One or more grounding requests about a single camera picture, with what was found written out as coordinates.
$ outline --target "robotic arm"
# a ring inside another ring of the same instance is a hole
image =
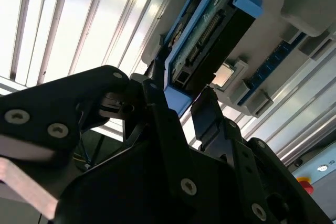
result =
[[[0,179],[59,223],[331,223],[272,150],[246,142],[206,87],[188,146],[164,69],[129,79],[104,66],[0,98]],[[80,134],[124,120],[123,147],[79,174]]]

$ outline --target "circuit board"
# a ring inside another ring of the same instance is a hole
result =
[[[204,43],[212,34],[217,24],[223,18],[223,8],[229,0],[211,0],[189,34],[186,42],[172,62],[173,79],[179,74],[185,64],[193,64],[197,55],[202,51]]]

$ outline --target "red emergency button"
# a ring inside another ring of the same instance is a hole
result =
[[[314,188],[309,183],[310,182],[309,178],[300,177],[297,178],[297,180],[300,183],[300,185],[304,188],[304,190],[306,190],[307,193],[312,194],[314,192]]]

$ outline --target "screw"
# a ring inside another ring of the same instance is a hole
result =
[[[56,138],[66,137],[68,133],[68,127],[61,123],[53,123],[48,127],[48,134]]]
[[[235,124],[234,122],[232,122],[232,121],[230,121],[230,125],[231,125],[233,128],[236,128],[236,127],[237,127],[236,124]]]
[[[122,78],[122,75],[118,72],[114,72],[113,75],[119,79]]]
[[[319,171],[319,172],[324,172],[324,171],[326,171],[328,169],[328,166],[327,165],[320,165],[318,168],[317,168],[317,170]]]
[[[259,145],[261,148],[265,148],[265,144],[264,144],[262,141],[258,141],[258,145]]]
[[[181,188],[186,194],[190,196],[194,196],[197,193],[197,187],[195,183],[188,178],[184,178],[181,180]]]
[[[264,209],[263,209],[261,206],[259,206],[257,203],[253,203],[251,207],[252,207],[252,211],[253,211],[253,213],[254,213],[260,220],[262,220],[262,221],[266,221],[266,217],[267,217],[267,215],[266,215]]]
[[[30,115],[24,110],[9,110],[5,114],[5,120],[8,123],[24,124],[28,122]]]

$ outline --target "blue connector strip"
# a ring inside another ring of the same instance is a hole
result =
[[[191,0],[187,0],[186,4],[184,5],[182,11],[180,12],[177,20],[175,21],[173,27],[169,31],[168,35],[164,40],[165,46],[167,46],[168,41],[170,40],[175,27],[178,25],[181,17],[183,16],[186,8],[188,7]],[[179,116],[185,112],[185,110],[190,106],[192,103],[192,98],[187,94],[173,88],[170,83],[170,74],[171,74],[171,64],[175,57],[178,55],[179,50],[182,48],[183,44],[186,42],[189,34],[193,30],[194,26],[196,25],[199,18],[202,16],[204,9],[207,7],[210,0],[201,0],[200,4],[198,5],[196,11],[194,12],[193,16],[189,20],[187,26],[185,27],[184,31],[182,32],[179,40],[175,43],[171,53],[167,57],[165,61],[165,76],[164,76],[164,92],[167,99],[167,103],[171,109],[174,109]],[[233,4],[251,15],[254,18],[259,17],[262,14],[262,0],[234,0]]]
[[[300,35],[293,41],[292,44],[282,41],[278,47],[271,53],[271,55],[264,61],[264,63],[257,69],[252,77],[247,80],[247,85],[250,90],[238,102],[238,105],[243,105],[244,102],[253,94],[254,91],[266,80],[267,77],[282,63],[282,61],[293,51],[293,49],[300,43],[306,34]]]

